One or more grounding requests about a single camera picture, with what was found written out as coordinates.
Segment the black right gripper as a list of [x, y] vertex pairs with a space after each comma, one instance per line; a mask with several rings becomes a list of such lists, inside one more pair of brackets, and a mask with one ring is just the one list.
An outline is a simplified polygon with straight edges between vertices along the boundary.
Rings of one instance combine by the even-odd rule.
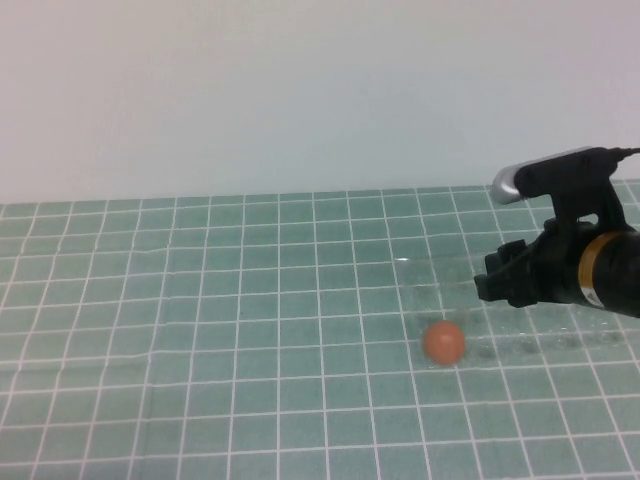
[[[584, 220], [568, 230], [562, 226], [558, 219], [547, 219], [531, 245], [516, 240], [488, 254], [487, 274], [474, 277], [479, 299], [506, 301], [515, 308], [538, 303], [599, 306], [595, 290], [580, 286], [578, 270], [586, 247], [600, 234], [600, 228]], [[527, 275], [527, 279], [515, 275]]]

